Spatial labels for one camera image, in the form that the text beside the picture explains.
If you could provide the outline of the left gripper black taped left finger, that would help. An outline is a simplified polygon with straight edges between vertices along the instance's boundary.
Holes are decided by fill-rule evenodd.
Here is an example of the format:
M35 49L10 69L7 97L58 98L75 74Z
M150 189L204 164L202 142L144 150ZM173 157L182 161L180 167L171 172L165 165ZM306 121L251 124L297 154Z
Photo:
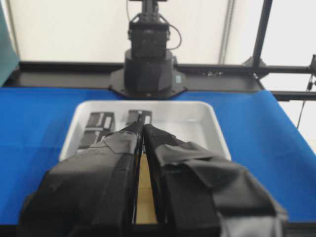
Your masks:
M133 217L142 131L135 122L48 170L25 200L19 236L122 236Z

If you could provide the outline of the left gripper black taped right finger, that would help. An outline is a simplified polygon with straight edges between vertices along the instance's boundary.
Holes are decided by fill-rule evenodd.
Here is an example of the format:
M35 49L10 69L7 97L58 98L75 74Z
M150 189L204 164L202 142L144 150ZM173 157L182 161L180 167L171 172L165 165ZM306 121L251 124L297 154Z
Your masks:
M150 124L157 219L177 237L283 237L286 210L244 166Z

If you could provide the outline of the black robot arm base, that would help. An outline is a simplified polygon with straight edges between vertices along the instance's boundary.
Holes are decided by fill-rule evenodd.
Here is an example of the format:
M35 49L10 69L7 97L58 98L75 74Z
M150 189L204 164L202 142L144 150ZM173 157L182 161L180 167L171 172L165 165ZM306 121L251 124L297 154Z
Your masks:
M131 99L169 99L186 91L185 74L175 68L167 47L171 24L159 13L158 1L142 1L142 11L129 21L131 48L123 68L110 75L109 88Z

